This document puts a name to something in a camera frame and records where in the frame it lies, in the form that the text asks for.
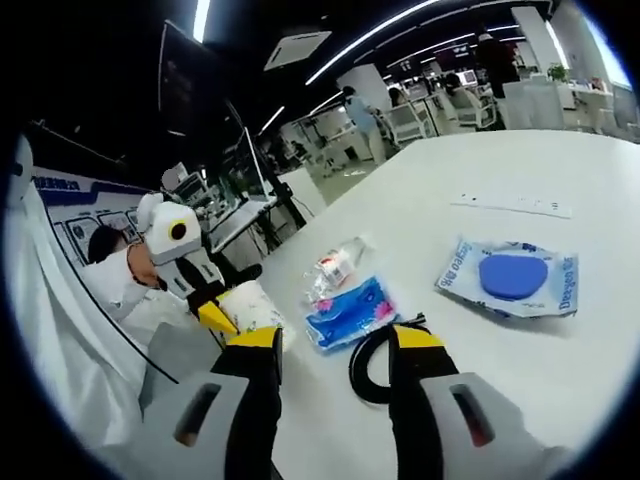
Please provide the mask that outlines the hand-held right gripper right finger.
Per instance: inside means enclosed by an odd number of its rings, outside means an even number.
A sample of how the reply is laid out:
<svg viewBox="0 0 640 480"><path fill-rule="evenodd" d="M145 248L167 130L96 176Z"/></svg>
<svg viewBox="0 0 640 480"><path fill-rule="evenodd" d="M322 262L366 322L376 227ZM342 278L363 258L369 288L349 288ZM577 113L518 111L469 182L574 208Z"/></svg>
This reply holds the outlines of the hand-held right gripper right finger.
<svg viewBox="0 0 640 480"><path fill-rule="evenodd" d="M443 342L394 326L389 416L401 479L550 479L570 457L525 427L519 407L476 373L461 373Z"/></svg>

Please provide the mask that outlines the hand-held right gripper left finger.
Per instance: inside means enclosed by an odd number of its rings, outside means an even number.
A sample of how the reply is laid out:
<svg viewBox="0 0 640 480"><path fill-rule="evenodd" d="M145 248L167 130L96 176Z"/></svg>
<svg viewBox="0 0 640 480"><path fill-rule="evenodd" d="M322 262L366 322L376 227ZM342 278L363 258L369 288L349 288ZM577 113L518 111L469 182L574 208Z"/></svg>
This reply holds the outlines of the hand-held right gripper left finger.
<svg viewBox="0 0 640 480"><path fill-rule="evenodd" d="M282 330L232 338L207 372L156 397L121 446L97 456L115 479L269 479L281 415Z"/></svg>

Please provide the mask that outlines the person's left hand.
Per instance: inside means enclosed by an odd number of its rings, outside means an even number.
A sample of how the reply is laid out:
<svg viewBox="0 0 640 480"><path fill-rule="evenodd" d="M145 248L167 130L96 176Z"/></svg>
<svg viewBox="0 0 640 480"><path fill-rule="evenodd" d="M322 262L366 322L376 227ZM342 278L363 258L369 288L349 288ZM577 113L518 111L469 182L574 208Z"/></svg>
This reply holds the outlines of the person's left hand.
<svg viewBox="0 0 640 480"><path fill-rule="evenodd" d="M128 247L127 265L137 283L150 289L162 291L167 289L166 283L157 274L145 243L136 243Z"/></svg>

